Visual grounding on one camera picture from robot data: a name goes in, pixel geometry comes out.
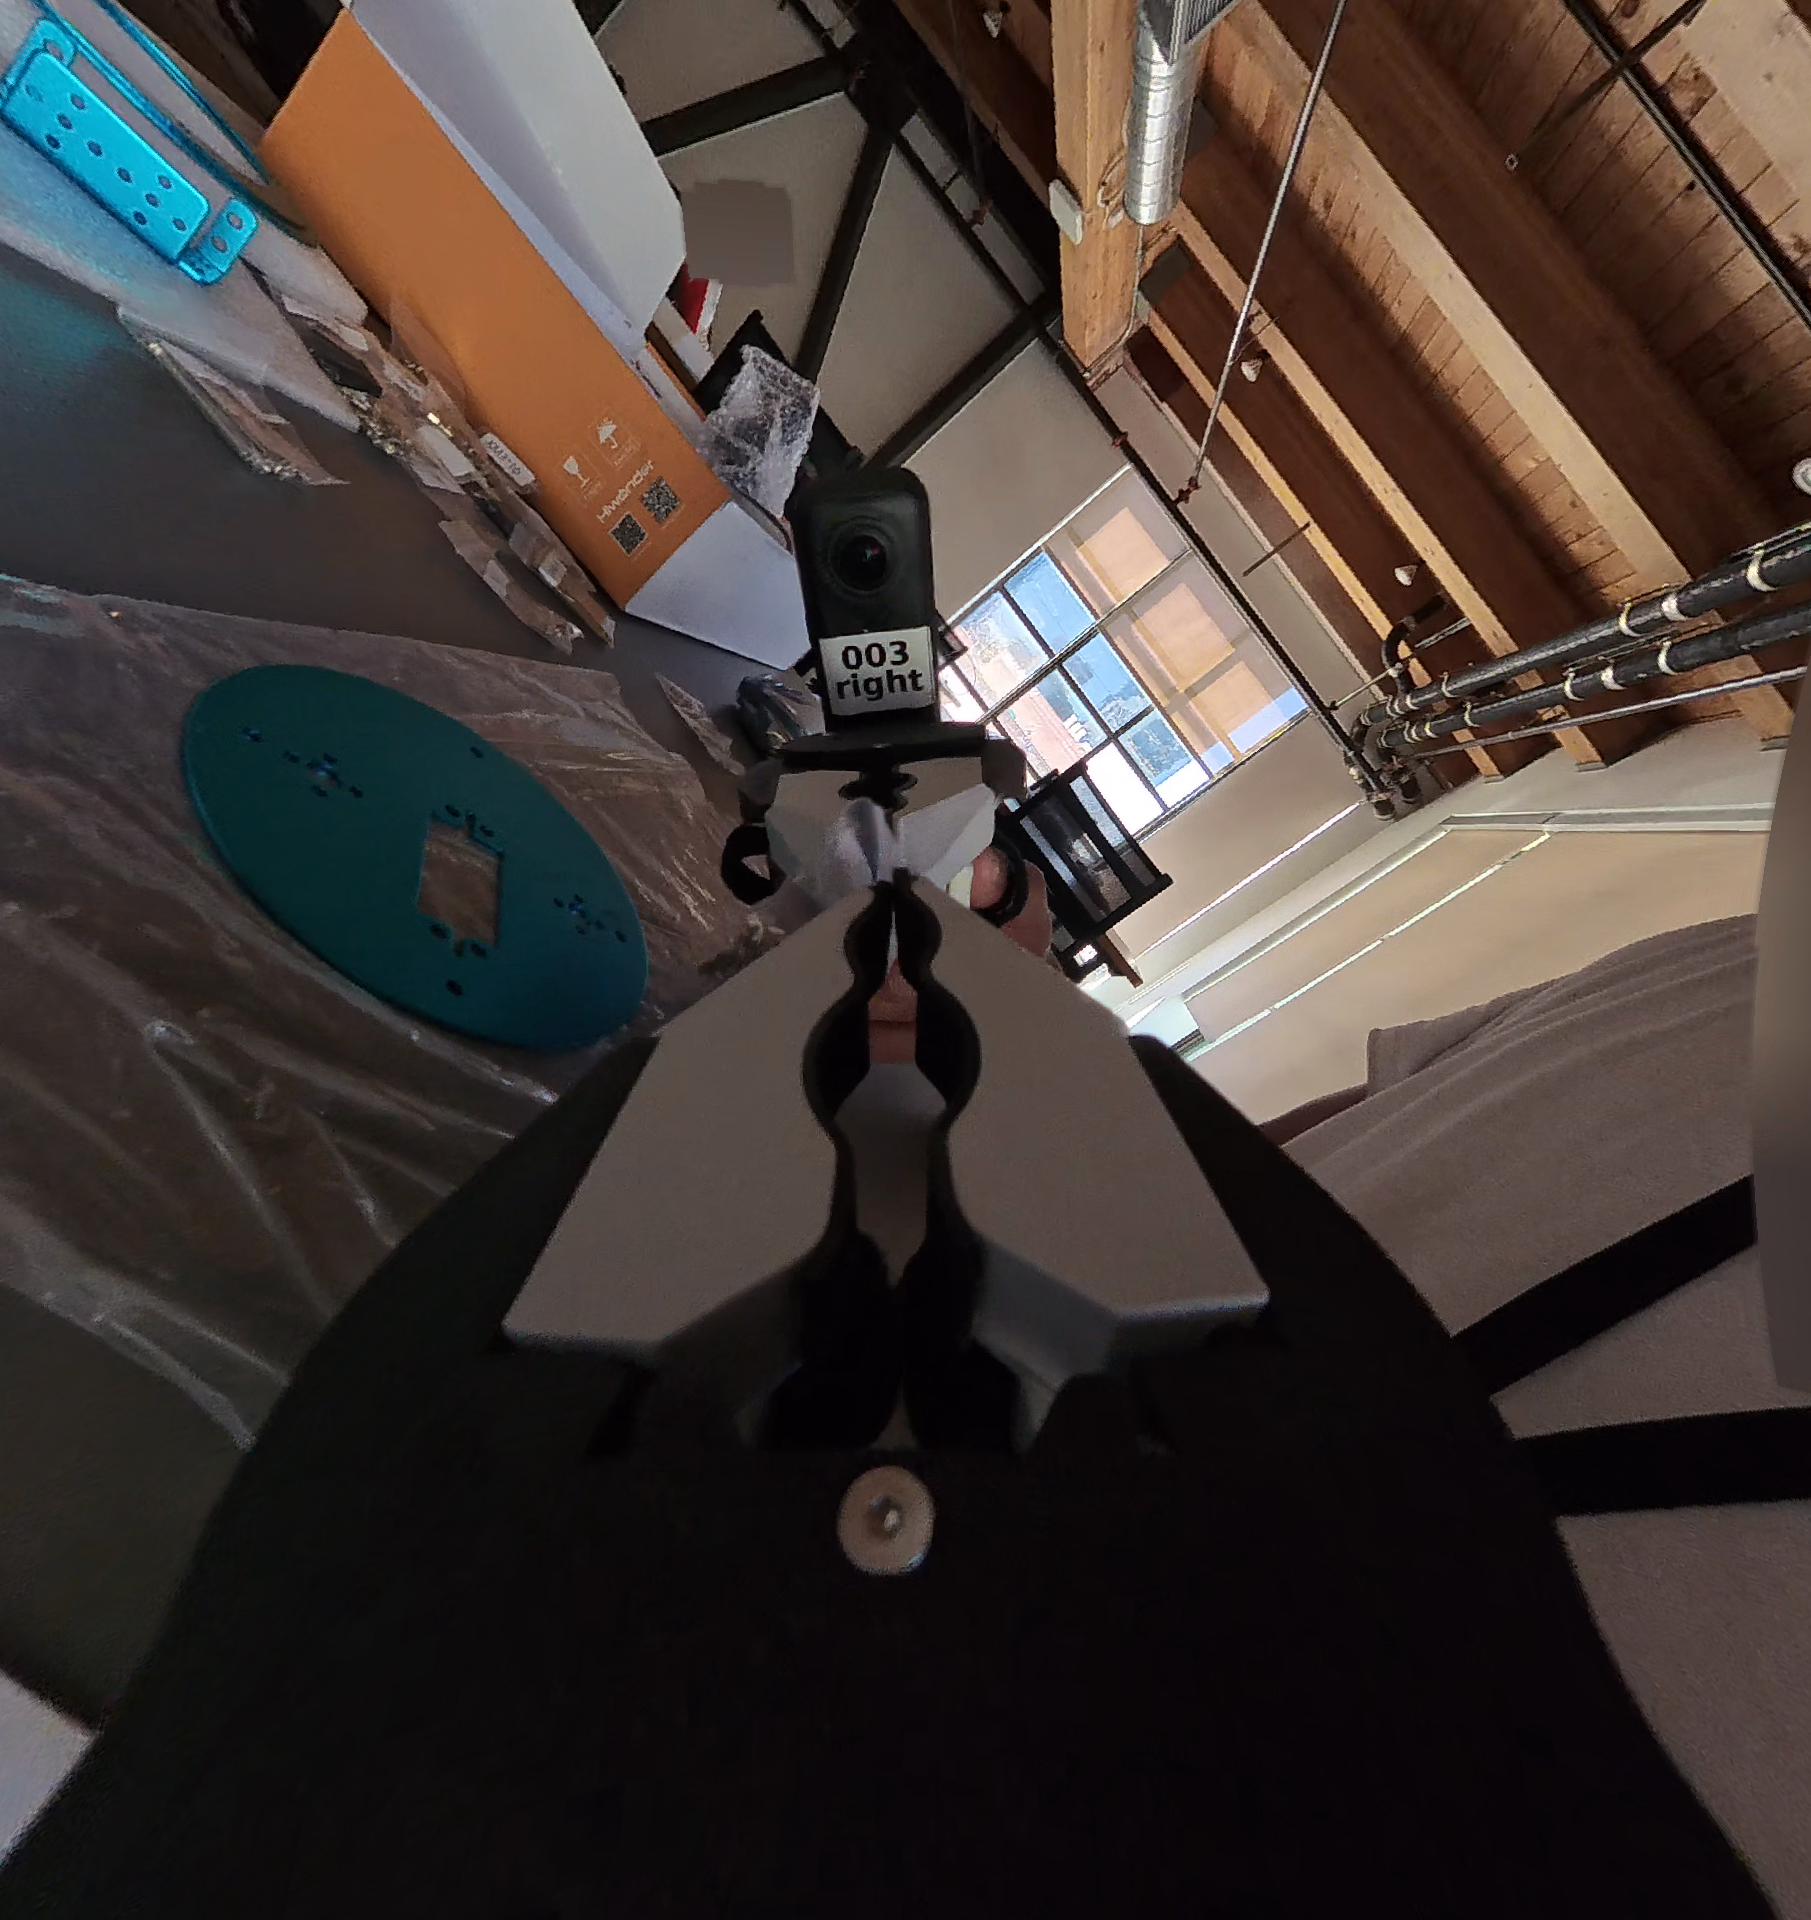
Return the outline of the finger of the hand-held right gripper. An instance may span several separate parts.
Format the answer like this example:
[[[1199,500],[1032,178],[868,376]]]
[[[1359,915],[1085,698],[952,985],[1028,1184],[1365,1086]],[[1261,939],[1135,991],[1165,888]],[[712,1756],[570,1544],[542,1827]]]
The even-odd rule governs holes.
[[[866,889],[866,850],[846,788],[850,767],[802,766],[780,771],[766,828],[772,864],[804,900],[844,900]]]
[[[996,812],[984,770],[908,770],[902,868],[924,881],[956,880],[988,851]]]

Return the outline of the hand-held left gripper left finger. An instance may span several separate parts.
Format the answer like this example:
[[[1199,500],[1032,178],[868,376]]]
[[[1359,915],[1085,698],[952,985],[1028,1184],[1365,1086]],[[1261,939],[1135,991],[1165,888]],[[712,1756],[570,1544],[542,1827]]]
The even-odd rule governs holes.
[[[658,1035],[504,1322],[716,1400],[770,1441],[866,1444],[902,1386],[840,1109],[870,1072],[898,894],[860,889]]]

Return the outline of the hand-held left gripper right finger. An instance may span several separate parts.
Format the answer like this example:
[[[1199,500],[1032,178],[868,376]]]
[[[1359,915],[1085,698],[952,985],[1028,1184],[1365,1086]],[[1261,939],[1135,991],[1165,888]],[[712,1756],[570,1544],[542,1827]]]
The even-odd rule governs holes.
[[[1020,1445],[1032,1394],[1255,1325],[1269,1289],[1119,1021],[916,880],[906,977],[940,1097],[906,1267],[922,1445]]]

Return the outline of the small zip bag of screws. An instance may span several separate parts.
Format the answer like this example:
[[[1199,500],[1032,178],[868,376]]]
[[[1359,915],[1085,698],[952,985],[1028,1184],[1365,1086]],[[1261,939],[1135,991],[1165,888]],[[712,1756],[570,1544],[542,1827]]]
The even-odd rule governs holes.
[[[822,906],[916,875],[906,825],[904,813],[888,812],[874,797],[848,800],[822,843]]]

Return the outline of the blue disc with rectangular slot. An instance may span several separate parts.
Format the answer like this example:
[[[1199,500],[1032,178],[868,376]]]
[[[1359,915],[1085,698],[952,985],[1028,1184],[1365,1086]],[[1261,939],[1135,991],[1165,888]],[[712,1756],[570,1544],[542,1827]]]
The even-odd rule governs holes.
[[[522,762],[438,708],[324,665],[254,665],[198,695],[180,752],[236,883],[370,995],[542,1052],[640,1011],[648,945],[614,864]],[[494,864],[492,929],[422,906],[432,830]]]

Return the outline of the grey desk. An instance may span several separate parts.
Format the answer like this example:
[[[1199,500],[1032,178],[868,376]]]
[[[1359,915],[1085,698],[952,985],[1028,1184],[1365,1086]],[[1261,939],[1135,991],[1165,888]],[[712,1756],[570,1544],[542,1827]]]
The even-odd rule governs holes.
[[[704,705],[742,664],[642,622],[566,664],[480,586],[382,451],[296,420],[334,485],[248,469],[114,308],[0,245],[0,577],[614,675],[732,818],[732,781],[662,695]],[[0,1668],[82,1726],[144,1657],[250,1440],[0,1284]]]

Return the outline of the person's right hand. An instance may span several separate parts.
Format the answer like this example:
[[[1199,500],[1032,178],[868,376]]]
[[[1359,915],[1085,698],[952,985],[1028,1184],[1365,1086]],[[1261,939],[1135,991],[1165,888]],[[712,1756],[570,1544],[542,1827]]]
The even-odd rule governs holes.
[[[970,866],[966,904],[1022,951],[1060,971],[1052,951],[1054,915],[1042,870],[992,845]],[[892,942],[888,971],[870,995],[870,1063],[910,1066],[916,1059],[918,989],[906,977],[898,943]]]

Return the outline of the small labelled hardware bag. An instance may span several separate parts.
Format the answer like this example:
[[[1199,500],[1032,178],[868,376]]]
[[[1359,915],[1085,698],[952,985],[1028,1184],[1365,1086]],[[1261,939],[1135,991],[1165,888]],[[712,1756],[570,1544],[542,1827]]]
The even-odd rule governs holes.
[[[734,742],[708,708],[704,708],[700,698],[666,674],[656,674],[656,684],[670,708],[678,714],[678,720],[700,744],[702,753],[734,779],[742,777],[748,767],[738,759]]]

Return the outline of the clear plastic bag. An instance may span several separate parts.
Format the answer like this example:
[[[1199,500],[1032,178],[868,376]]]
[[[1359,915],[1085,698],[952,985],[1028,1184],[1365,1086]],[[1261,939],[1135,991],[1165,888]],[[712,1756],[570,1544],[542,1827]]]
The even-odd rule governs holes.
[[[770,949],[726,819],[614,675],[0,577],[0,1284],[252,1438],[412,1227],[604,1054],[470,1039],[366,995],[212,856],[194,699],[362,674],[520,758],[610,854],[652,1031]]]
[[[746,344],[738,371],[700,428],[700,451],[726,485],[768,515],[784,515],[800,481],[820,389],[776,352]]]

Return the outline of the window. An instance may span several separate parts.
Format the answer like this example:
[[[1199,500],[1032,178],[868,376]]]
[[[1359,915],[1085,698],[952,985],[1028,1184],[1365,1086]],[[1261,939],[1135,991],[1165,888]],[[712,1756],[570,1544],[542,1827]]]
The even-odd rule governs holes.
[[[950,628],[944,714],[1081,771],[1145,834],[1307,712],[1181,525],[1119,476]]]

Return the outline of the pile of small hardware bags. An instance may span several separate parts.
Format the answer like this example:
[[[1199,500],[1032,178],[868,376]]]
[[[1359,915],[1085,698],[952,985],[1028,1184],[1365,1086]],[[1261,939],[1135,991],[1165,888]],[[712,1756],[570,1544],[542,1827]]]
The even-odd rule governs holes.
[[[134,341],[184,389],[218,437],[262,476],[306,488],[334,485],[316,449],[278,396],[216,368],[202,349],[118,312]],[[500,443],[478,436],[438,378],[390,348],[368,324],[294,305],[294,332],[318,371],[346,401],[360,436],[402,467],[432,502],[460,560],[558,656],[578,644],[606,647],[616,611],[584,564],[532,504]]]

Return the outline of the orange and white cardboard box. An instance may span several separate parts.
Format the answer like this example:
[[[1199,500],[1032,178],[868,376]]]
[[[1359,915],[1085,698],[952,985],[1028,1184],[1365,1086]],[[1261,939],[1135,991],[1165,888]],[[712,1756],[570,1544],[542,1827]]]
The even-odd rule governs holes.
[[[646,329],[678,193],[566,1],[344,3],[268,172],[620,611],[746,660],[808,646],[786,533],[708,466]]]

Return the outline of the bundle of black ceiling pipes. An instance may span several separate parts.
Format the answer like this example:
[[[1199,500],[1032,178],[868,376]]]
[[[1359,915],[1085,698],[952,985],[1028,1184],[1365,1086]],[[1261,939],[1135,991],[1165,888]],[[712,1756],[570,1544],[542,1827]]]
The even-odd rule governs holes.
[[[1357,750],[1391,803],[1413,803],[1417,767],[1445,755],[1791,684],[1803,665],[1757,657],[1807,640],[1811,520],[1553,640],[1393,690],[1357,720]]]

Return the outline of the silver ventilation duct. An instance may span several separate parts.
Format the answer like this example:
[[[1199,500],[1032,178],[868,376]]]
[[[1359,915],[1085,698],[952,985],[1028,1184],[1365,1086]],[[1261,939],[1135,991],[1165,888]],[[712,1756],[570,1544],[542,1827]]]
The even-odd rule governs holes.
[[[1123,212],[1165,223],[1179,199],[1205,38],[1233,1],[1139,1],[1125,126]]]

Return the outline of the blue metal bracket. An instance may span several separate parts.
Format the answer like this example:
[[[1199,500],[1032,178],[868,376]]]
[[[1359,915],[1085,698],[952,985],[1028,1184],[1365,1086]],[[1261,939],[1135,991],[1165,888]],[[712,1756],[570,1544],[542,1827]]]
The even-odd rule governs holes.
[[[36,11],[0,73],[0,120],[178,274],[226,279],[260,227],[246,185],[72,16]]]

